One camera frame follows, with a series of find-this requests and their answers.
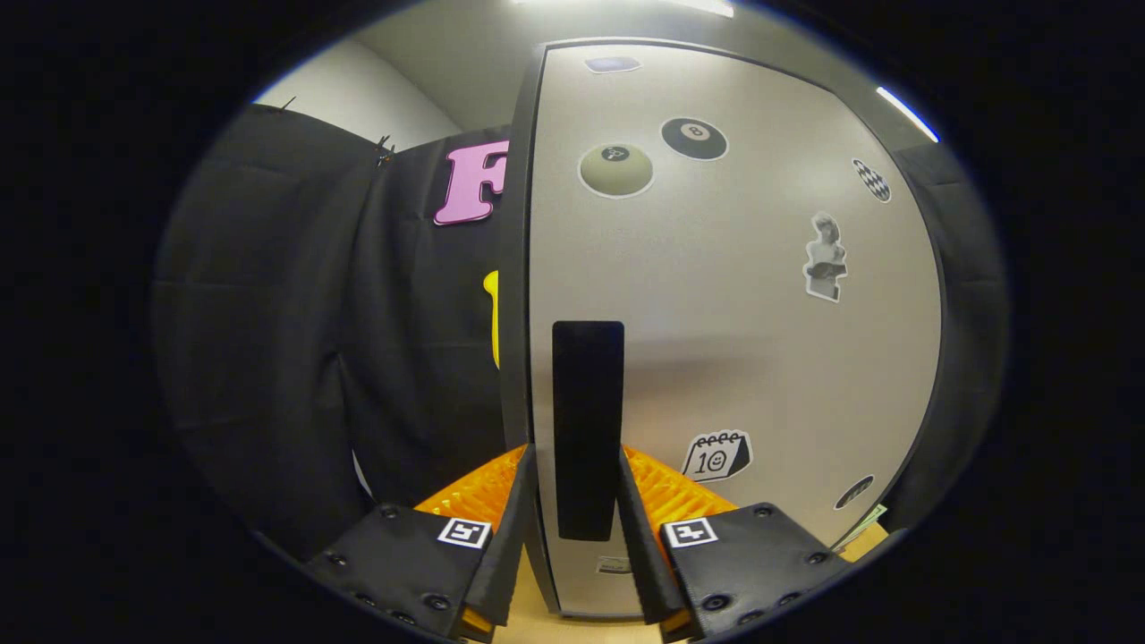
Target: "statue sticker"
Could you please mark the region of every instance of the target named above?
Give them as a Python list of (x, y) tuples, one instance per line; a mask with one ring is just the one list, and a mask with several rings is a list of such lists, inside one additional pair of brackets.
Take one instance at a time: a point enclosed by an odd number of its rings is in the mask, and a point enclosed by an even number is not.
[(807, 244), (807, 264), (803, 266), (807, 294), (838, 303), (838, 280), (847, 276), (847, 251), (840, 243), (843, 234), (835, 218), (826, 212), (812, 217), (811, 226), (818, 237)]

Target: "dark oval sticker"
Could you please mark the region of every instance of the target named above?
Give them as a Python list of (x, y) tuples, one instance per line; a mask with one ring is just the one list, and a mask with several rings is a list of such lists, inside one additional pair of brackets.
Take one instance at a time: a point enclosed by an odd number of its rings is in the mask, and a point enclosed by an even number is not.
[(875, 482), (875, 476), (874, 474), (868, 474), (867, 477), (863, 477), (863, 479), (861, 481), (859, 481), (855, 485), (851, 486), (851, 489), (848, 489), (846, 492), (846, 494), (844, 494), (839, 498), (839, 501), (835, 504), (835, 509), (836, 510), (842, 510), (844, 505), (846, 505), (847, 503), (851, 503), (852, 501), (854, 501), (855, 496), (859, 496), (863, 492), (867, 492), (867, 488), (870, 487), (870, 484), (872, 484), (872, 482)]

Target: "pink letter f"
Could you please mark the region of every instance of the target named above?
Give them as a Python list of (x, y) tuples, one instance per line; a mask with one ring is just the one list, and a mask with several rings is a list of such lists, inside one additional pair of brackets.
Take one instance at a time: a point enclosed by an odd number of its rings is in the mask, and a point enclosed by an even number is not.
[(505, 189), (505, 157), (485, 167), (485, 159), (508, 152), (508, 141), (497, 141), (472, 148), (461, 148), (449, 154), (453, 162), (449, 175), (449, 191), (445, 205), (434, 215), (434, 223), (449, 226), (463, 221), (476, 221), (489, 217), (493, 205), (481, 201), (481, 187), (489, 183), (497, 195)]

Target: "olive green ball sticker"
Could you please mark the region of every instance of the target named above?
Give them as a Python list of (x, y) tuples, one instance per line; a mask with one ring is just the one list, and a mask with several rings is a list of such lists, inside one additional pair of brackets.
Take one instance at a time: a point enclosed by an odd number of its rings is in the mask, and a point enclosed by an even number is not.
[(652, 159), (627, 143), (609, 143), (581, 158), (581, 182), (602, 197), (632, 197), (652, 186)]

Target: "ceiling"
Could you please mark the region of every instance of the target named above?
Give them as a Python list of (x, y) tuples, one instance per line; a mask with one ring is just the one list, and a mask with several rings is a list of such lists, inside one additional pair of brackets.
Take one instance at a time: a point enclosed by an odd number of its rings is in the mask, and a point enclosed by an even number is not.
[(744, 55), (832, 89), (883, 143), (929, 141), (875, 93), (858, 68), (775, 15), (735, 17), (654, 0), (426, 0), (354, 36), (418, 86), (461, 129), (513, 119), (534, 47), (569, 38), (630, 36), (696, 42)]

